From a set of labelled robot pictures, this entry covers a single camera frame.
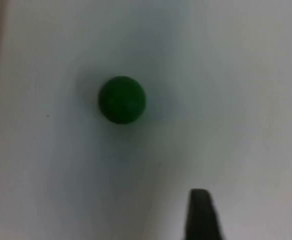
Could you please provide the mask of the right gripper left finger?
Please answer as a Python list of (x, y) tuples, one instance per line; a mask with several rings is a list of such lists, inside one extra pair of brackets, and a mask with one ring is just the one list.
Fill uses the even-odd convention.
[(192, 189), (185, 224), (186, 240), (222, 240), (213, 198), (206, 189)]

